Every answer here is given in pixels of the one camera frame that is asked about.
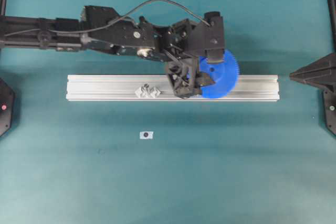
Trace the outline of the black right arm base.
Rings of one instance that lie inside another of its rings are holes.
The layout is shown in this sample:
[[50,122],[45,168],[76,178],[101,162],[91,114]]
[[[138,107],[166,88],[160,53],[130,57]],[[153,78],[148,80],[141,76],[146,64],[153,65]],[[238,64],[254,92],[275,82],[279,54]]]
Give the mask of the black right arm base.
[[323,92],[325,124],[335,134],[335,85],[327,84]]

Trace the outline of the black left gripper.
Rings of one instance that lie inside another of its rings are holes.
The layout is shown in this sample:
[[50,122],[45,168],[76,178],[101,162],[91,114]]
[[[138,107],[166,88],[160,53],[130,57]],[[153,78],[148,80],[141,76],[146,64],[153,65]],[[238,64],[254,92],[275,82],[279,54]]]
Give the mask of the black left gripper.
[[207,27],[207,21],[200,19],[195,22],[183,19],[170,26],[159,26],[150,23],[144,16],[139,18],[140,25],[151,25],[153,28],[153,48],[138,48],[136,55],[145,60],[167,62],[165,72],[178,98],[190,98],[201,95],[201,87],[214,85],[216,82],[206,72],[198,72],[199,57],[187,52],[187,40],[198,26]]

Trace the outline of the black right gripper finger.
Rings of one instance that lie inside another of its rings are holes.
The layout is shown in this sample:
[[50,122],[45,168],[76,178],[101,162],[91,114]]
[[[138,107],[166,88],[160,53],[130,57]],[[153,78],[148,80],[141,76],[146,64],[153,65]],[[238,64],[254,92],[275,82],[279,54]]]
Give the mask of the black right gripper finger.
[[312,79],[322,76],[329,76],[334,72],[335,52],[292,72],[289,77],[294,79]]
[[331,76],[324,76],[324,77],[317,77],[317,78],[303,78],[303,77],[296,77],[290,76],[290,80],[296,81],[302,84],[308,84],[311,86],[334,86],[335,85],[335,78]]

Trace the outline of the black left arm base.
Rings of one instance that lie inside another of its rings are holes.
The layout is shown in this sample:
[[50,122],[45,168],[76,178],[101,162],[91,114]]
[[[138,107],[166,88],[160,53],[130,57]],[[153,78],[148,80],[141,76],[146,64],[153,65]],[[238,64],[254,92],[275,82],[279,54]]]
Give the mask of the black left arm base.
[[1,79],[0,134],[3,136],[10,128],[13,117],[15,92]]

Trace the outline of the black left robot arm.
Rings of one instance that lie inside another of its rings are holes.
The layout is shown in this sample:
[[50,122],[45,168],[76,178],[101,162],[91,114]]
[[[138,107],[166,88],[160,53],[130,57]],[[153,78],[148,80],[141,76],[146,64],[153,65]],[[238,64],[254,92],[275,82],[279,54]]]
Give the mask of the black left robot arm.
[[185,99],[215,83],[200,60],[223,62],[224,25],[219,12],[206,13],[199,22],[184,19],[159,26],[145,17],[135,21],[121,16],[110,7],[86,6],[80,20],[1,16],[1,47],[94,50],[163,62],[174,95]]

